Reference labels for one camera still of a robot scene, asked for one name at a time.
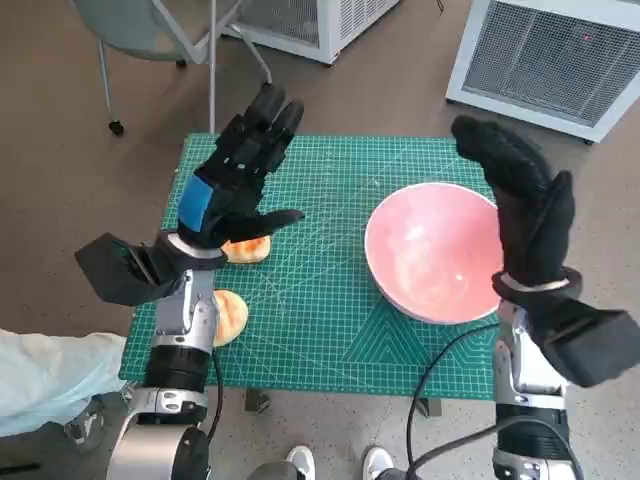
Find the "black glove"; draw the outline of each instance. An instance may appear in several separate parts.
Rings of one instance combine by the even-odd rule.
[[[265,178],[284,161],[304,113],[299,100],[282,108],[284,101],[282,88],[264,85],[244,115],[236,115],[216,139],[216,149],[194,171],[180,201],[183,240],[214,249],[228,240],[271,235],[304,218],[298,210],[258,211]]]
[[[562,280],[575,214],[571,173],[553,180],[536,147],[495,122],[460,116],[458,153],[484,169],[498,205],[504,271],[525,286]]]

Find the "caster wheel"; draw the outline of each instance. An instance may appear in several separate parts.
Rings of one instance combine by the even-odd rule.
[[[113,122],[109,123],[109,130],[111,130],[111,133],[113,133],[116,137],[121,137],[122,135],[124,135],[124,127],[120,123],[120,120],[114,120]]]

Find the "silver robot arm segment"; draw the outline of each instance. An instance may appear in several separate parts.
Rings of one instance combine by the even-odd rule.
[[[500,335],[493,354],[498,419],[531,415],[569,439],[565,394],[568,382],[549,364],[528,333],[527,312],[507,301],[498,309]],[[575,480],[563,445],[538,425],[514,425],[498,434],[493,452],[500,480]]]
[[[152,359],[142,388],[133,395],[107,480],[171,480],[181,478],[181,471],[189,480],[208,478],[208,442],[198,427],[208,408],[204,382],[219,320],[213,288],[212,271],[187,270],[176,292],[157,302]],[[154,367],[154,355],[183,361],[160,358]],[[188,365],[193,361],[199,365]],[[201,378],[189,381],[181,369],[197,370]]]

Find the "pink bowl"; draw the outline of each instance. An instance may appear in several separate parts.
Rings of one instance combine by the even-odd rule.
[[[491,275],[502,269],[495,205],[448,183],[398,190],[374,210],[364,236],[373,277],[400,311],[462,323],[498,307]]]

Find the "green cutting mat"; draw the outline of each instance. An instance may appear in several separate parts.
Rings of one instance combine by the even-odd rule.
[[[163,228],[176,224],[185,181],[215,148],[191,135],[176,174]],[[272,175],[264,212],[297,208],[306,219],[276,234],[259,265],[229,265],[216,288],[248,303],[249,323],[220,349],[224,383],[247,388],[410,395],[430,361],[461,332],[495,322],[426,325],[402,315],[380,295],[364,256],[364,229],[391,192],[425,181],[452,182],[490,196],[482,172],[449,139],[298,136]],[[120,375],[141,380],[154,331],[154,305],[136,311]],[[492,398],[495,332],[454,348],[428,383],[434,397]],[[213,371],[209,382],[215,383]]]

